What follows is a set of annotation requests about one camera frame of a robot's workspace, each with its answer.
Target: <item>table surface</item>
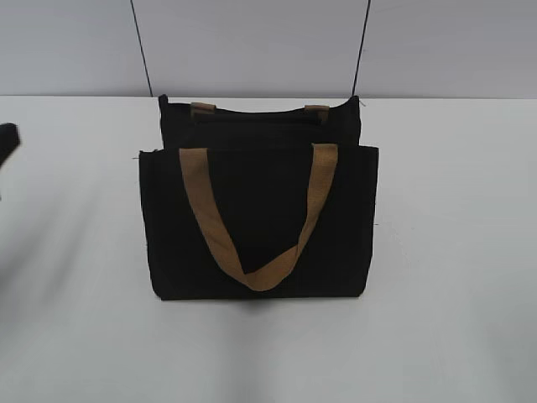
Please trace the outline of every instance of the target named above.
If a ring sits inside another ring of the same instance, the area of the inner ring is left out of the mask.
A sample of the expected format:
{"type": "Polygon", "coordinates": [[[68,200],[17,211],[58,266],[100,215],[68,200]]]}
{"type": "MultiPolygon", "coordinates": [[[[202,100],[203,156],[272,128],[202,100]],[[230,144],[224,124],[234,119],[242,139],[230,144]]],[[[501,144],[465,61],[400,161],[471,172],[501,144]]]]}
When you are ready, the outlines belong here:
{"type": "Polygon", "coordinates": [[[0,171],[0,401],[536,401],[537,101],[364,102],[360,298],[162,302],[136,160],[156,99],[0,97],[23,141],[0,171]]]}

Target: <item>black canvas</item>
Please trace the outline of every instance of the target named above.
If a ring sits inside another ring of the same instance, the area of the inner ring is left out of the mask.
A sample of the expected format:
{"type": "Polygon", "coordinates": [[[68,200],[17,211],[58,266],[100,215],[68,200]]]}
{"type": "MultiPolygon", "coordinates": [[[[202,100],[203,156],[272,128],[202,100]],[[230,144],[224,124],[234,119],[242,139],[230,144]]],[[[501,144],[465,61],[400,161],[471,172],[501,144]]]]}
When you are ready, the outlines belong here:
{"type": "Polygon", "coordinates": [[[160,298],[363,292],[373,251],[378,149],[358,145],[357,97],[320,113],[197,113],[165,97],[159,105],[164,149],[141,152],[139,173],[149,270],[160,298]],[[337,152],[326,202],[294,269],[269,290],[253,290],[217,263],[185,188],[180,149],[206,149],[217,210],[243,273],[251,275],[297,244],[313,175],[312,144],[334,144],[337,152]]]}

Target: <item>tan strap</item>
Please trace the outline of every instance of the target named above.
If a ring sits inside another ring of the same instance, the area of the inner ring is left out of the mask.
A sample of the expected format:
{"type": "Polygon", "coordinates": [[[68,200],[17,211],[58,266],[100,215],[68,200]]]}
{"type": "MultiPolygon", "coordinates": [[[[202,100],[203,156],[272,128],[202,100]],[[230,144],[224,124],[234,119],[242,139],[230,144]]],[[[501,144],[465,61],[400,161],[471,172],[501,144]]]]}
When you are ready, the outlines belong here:
{"type": "Polygon", "coordinates": [[[190,115],[193,117],[196,113],[213,114],[216,105],[212,103],[192,102],[190,104],[190,115]]]}
{"type": "Polygon", "coordinates": [[[215,202],[209,175],[207,149],[180,149],[179,157],[190,206],[207,246],[220,268],[233,279],[255,291],[270,290],[291,274],[304,246],[310,239],[330,192],[337,166],[337,145],[313,145],[306,219],[297,244],[265,266],[248,274],[242,271],[237,250],[215,202]]]}
{"type": "Polygon", "coordinates": [[[330,111],[330,107],[327,105],[306,105],[304,107],[304,112],[315,112],[317,113],[317,116],[321,120],[321,123],[325,123],[328,119],[328,112],[330,111]]]}

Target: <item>tote bag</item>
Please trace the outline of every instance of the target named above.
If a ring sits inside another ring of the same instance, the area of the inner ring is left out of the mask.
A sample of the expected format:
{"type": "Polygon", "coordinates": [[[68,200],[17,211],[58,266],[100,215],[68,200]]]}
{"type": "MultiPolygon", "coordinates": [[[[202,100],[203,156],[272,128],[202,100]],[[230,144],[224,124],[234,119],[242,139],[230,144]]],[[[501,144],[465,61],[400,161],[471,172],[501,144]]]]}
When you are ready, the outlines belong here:
{"type": "Polygon", "coordinates": [[[164,148],[139,155],[163,300],[359,296],[373,253],[378,149],[357,97],[240,113],[159,98],[164,148]]]}

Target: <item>white wall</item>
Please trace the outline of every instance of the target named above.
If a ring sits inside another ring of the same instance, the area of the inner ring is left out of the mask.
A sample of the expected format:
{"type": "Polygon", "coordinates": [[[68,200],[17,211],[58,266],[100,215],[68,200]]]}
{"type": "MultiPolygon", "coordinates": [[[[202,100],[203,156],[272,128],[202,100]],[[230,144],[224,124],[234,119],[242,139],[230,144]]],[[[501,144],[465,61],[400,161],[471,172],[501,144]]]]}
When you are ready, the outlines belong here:
{"type": "Polygon", "coordinates": [[[0,94],[147,96],[129,1],[0,0],[0,94]]]}
{"type": "MultiPolygon", "coordinates": [[[[347,97],[367,0],[133,0],[154,93],[347,97]]],[[[0,95],[138,95],[128,0],[0,0],[0,95]]],[[[537,97],[535,0],[373,0],[359,91],[537,97]]]]}

